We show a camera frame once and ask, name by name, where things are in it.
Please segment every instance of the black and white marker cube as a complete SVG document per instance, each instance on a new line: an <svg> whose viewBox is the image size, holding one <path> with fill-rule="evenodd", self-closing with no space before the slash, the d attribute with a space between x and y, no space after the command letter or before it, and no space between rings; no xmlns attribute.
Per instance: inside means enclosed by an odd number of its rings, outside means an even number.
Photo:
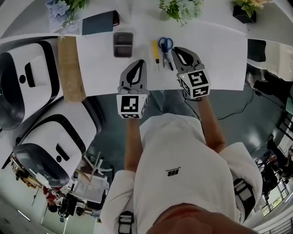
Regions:
<svg viewBox="0 0 293 234"><path fill-rule="evenodd" d="M123 119L141 119L147 107L147 94L117 95L118 114Z"/></svg>
<svg viewBox="0 0 293 234"><path fill-rule="evenodd" d="M210 94L210 81L205 69L180 74L179 80L192 99Z"/></svg>

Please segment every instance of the blue scissors handle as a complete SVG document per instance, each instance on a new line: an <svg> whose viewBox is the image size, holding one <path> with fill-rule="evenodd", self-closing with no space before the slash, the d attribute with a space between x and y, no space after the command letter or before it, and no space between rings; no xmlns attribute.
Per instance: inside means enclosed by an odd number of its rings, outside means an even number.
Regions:
<svg viewBox="0 0 293 234"><path fill-rule="evenodd" d="M170 49L173 48L173 40L171 38L165 38L165 37L162 37L160 38L159 40L159 47L162 48L161 44L164 44L165 48L167 49L167 53Z"/></svg>

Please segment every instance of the white t-shirt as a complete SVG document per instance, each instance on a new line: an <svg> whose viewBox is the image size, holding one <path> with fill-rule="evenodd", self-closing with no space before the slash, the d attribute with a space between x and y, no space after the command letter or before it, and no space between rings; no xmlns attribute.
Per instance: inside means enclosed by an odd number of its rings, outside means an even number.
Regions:
<svg viewBox="0 0 293 234"><path fill-rule="evenodd" d="M139 234L145 234L169 207L181 203L239 222L233 178L252 186L256 202L261 196L262 178L244 145L235 143L217 154L206 146L201 123L193 117L151 117L141 126L141 139L137 172L116 173L101 212L110 234L118 233L126 205L134 213Z"/></svg>

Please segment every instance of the railing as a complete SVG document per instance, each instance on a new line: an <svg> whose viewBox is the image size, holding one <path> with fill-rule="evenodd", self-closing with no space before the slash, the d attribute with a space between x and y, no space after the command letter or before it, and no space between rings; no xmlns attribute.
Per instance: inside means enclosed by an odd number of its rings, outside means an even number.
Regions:
<svg viewBox="0 0 293 234"><path fill-rule="evenodd" d="M279 226L262 234L293 234L293 220L290 218Z"/></svg>

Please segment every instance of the buckle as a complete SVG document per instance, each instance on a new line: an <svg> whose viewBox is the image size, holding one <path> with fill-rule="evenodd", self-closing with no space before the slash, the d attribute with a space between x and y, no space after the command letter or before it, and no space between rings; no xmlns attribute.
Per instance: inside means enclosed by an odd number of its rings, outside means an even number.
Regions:
<svg viewBox="0 0 293 234"><path fill-rule="evenodd" d="M251 187L249 187L243 179L238 179L234 182L234 191L243 202L247 201L253 196Z"/></svg>
<svg viewBox="0 0 293 234"><path fill-rule="evenodd" d="M118 234L131 234L132 224L134 223L133 213L130 211L124 211L119 217Z"/></svg>

